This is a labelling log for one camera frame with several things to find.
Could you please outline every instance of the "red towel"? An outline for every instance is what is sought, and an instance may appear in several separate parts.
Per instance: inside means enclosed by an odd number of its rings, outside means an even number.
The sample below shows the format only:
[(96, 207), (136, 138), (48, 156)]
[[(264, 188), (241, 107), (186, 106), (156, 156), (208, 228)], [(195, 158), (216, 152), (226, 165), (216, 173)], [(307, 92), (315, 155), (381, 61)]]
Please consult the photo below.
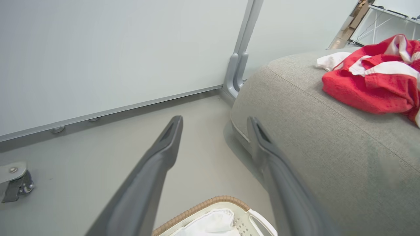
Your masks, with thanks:
[(323, 90), (375, 114), (402, 113), (420, 127), (420, 42), (395, 35), (360, 48), (323, 77)]

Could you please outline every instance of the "white cloth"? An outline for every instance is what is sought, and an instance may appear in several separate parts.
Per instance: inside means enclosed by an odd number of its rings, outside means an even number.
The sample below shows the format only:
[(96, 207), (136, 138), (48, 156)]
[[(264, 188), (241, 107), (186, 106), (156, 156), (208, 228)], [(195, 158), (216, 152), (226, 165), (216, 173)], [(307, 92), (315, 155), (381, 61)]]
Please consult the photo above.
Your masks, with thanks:
[(350, 52), (336, 52), (334, 54), (318, 58), (316, 60), (317, 68), (322, 68), (326, 71), (332, 71), (336, 66), (338, 66), (344, 59), (350, 56)]
[(230, 209), (214, 209), (191, 221), (171, 236), (240, 236), (234, 227), (234, 213)]

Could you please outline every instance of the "white laundry basket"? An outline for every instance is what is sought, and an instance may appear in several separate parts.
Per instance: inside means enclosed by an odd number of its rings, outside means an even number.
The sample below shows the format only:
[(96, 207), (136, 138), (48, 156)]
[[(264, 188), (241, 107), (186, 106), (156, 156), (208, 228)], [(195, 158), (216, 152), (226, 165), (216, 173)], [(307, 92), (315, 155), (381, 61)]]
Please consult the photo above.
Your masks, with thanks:
[(238, 229), (241, 236), (268, 236), (263, 235), (255, 221), (259, 221), (271, 236), (278, 236), (275, 228), (262, 215), (250, 209), (243, 201), (231, 196), (214, 197), (186, 210), (155, 229), (152, 236), (170, 236), (179, 228), (188, 225), (194, 219), (197, 219), (214, 209), (223, 208), (228, 208), (233, 211), (235, 217), (234, 226)]

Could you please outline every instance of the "gray floor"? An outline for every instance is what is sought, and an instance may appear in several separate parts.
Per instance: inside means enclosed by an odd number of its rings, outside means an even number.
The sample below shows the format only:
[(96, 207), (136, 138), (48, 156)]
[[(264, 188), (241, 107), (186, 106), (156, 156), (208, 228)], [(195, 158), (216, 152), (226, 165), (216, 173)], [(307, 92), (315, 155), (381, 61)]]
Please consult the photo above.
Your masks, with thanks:
[(342, 39), (343, 31), (340, 30), (336, 37), (334, 38), (333, 42), (330, 45), (329, 49), (340, 49), (340, 48), (348, 48), (348, 47), (359, 47), (356, 44), (350, 44), (349, 41)]
[(1, 235), (83, 235), (174, 115), (184, 117), (178, 159), (155, 228), (218, 195), (247, 203), (273, 224), (249, 154), (231, 136), (230, 106), (210, 91), (0, 143), (0, 165), (25, 160), (36, 189), (0, 204)]

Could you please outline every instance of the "sofa cushion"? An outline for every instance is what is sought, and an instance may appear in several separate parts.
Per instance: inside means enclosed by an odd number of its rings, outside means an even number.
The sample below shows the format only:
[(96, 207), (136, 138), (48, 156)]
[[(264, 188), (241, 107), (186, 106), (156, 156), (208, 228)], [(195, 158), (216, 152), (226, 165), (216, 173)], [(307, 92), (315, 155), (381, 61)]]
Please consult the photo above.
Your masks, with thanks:
[(420, 130), (400, 114), (375, 115), (322, 91), (316, 59), (291, 55), (260, 68), (231, 112), (248, 150), (247, 117), (256, 116), (346, 235), (420, 232)]

